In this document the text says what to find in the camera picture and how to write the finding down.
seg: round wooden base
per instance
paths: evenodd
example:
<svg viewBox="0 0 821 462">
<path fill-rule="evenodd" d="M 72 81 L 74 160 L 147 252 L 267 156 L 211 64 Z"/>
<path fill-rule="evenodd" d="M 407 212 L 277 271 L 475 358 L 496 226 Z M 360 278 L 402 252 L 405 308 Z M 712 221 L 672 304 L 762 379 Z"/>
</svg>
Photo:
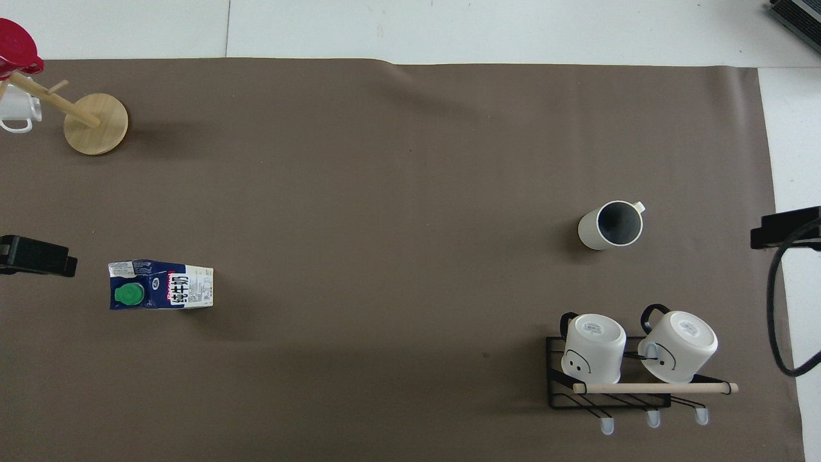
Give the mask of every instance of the round wooden base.
<svg viewBox="0 0 821 462">
<path fill-rule="evenodd" d="M 128 130 L 128 112 L 117 98 L 94 93 L 82 97 L 74 105 L 92 113 L 100 119 L 100 124 L 91 128 L 67 115 L 62 131 L 72 148 L 83 154 L 100 155 L 120 144 Z"/>
</svg>

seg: black metal rack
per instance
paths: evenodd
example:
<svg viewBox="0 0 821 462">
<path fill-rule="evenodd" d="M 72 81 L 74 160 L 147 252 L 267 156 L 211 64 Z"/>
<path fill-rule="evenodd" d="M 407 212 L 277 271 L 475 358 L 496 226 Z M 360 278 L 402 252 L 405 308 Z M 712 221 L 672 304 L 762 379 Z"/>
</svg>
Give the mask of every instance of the black metal rack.
<svg viewBox="0 0 821 462">
<path fill-rule="evenodd" d="M 637 353 L 637 345 L 644 338 L 644 336 L 629 336 L 627 337 L 627 344 L 625 348 L 623 364 L 630 361 L 635 361 L 639 364 L 640 361 Z M 695 411 L 695 421 L 699 425 L 706 425 L 709 421 L 709 411 L 704 404 L 693 400 L 686 400 L 684 398 L 674 396 L 671 393 L 595 393 L 587 392 L 587 384 L 574 377 L 568 376 L 562 372 L 561 367 L 558 366 L 562 355 L 564 354 L 564 339 L 562 337 L 546 337 L 545 338 L 545 358 L 547 365 L 547 390 L 548 390 L 548 406 L 556 410 L 585 410 L 593 414 L 600 420 L 600 427 L 602 433 L 610 435 L 614 431 L 613 416 L 608 412 L 608 409 L 641 409 L 647 413 L 647 424 L 652 428 L 657 428 L 661 425 L 660 409 L 666 409 L 673 404 L 681 404 L 692 408 Z M 622 379 L 637 380 L 636 383 L 653 383 L 647 381 L 649 374 L 644 371 L 643 367 L 633 367 L 626 369 L 625 375 Z M 730 395 L 733 387 L 727 381 L 720 380 L 713 377 L 707 377 L 696 374 L 691 383 L 717 383 L 727 384 L 727 392 L 725 395 Z M 581 392 L 574 391 L 574 386 L 578 390 L 583 386 Z"/>
</svg>

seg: brown table mat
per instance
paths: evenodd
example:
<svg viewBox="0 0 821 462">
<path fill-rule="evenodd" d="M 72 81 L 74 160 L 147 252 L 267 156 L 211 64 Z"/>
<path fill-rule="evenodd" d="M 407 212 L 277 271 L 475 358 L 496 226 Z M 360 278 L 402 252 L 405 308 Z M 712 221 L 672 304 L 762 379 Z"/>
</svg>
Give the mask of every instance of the brown table mat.
<svg viewBox="0 0 821 462">
<path fill-rule="evenodd" d="M 2 232 L 77 276 L 0 276 L 0 460 L 802 460 L 768 351 L 773 187 L 756 70 L 394 66 L 366 60 L 48 62 L 131 129 L 86 157 L 44 109 L 0 132 Z M 576 223 L 643 201 L 633 246 Z M 110 312 L 106 264 L 216 270 L 216 306 Z M 565 311 L 640 333 L 650 303 L 720 345 L 711 410 L 546 407 Z M 786 318 L 779 317 L 780 331 Z"/>
</svg>

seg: mug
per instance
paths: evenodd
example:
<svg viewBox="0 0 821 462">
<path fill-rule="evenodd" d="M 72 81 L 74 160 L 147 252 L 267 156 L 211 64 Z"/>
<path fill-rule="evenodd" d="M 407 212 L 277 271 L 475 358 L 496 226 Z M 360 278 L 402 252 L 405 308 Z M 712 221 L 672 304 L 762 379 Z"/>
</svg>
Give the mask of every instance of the mug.
<svg viewBox="0 0 821 462">
<path fill-rule="evenodd" d="M 657 310 L 664 316 L 651 327 L 650 314 Z M 690 383 L 718 348 L 718 337 L 706 322 L 688 312 L 672 312 L 660 303 L 641 313 L 641 328 L 647 334 L 639 342 L 638 353 L 644 356 L 641 363 L 667 383 Z"/>
<path fill-rule="evenodd" d="M 566 312 L 559 321 L 565 340 L 562 370 L 586 383 L 617 383 L 627 335 L 619 323 L 600 314 Z"/>
<path fill-rule="evenodd" d="M 5 123 L 10 120 L 25 120 L 25 127 L 11 128 Z M 27 133 L 31 132 L 34 126 L 32 120 L 43 120 L 40 100 L 14 85 L 9 85 L 0 98 L 0 127 L 11 133 Z"/>
<path fill-rule="evenodd" d="M 593 250 L 626 247 L 634 243 L 644 228 L 644 204 L 610 201 L 579 221 L 579 239 Z"/>
</svg>

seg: black cable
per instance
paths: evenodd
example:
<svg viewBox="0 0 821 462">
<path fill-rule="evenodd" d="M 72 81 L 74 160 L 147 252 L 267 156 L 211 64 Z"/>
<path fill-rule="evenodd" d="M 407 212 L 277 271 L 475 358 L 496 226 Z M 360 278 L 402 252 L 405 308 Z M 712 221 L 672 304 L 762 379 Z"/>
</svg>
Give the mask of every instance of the black cable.
<svg viewBox="0 0 821 462">
<path fill-rule="evenodd" d="M 781 357 L 781 350 L 778 349 L 778 342 L 775 338 L 775 278 L 778 273 L 778 266 L 781 264 L 781 258 L 784 252 L 787 251 L 792 244 L 794 244 L 801 236 L 807 234 L 812 228 L 821 225 L 821 218 L 814 219 L 809 223 L 801 225 L 798 229 L 790 233 L 781 246 L 773 256 L 773 262 L 770 264 L 769 274 L 767 275 L 767 331 L 769 333 L 770 349 L 773 351 L 775 363 L 781 372 L 789 377 L 798 377 L 811 371 L 813 367 L 821 363 L 821 351 L 818 351 L 812 358 L 808 359 L 806 363 L 801 364 L 795 369 L 790 369 L 784 364 L 784 359 Z"/>
</svg>

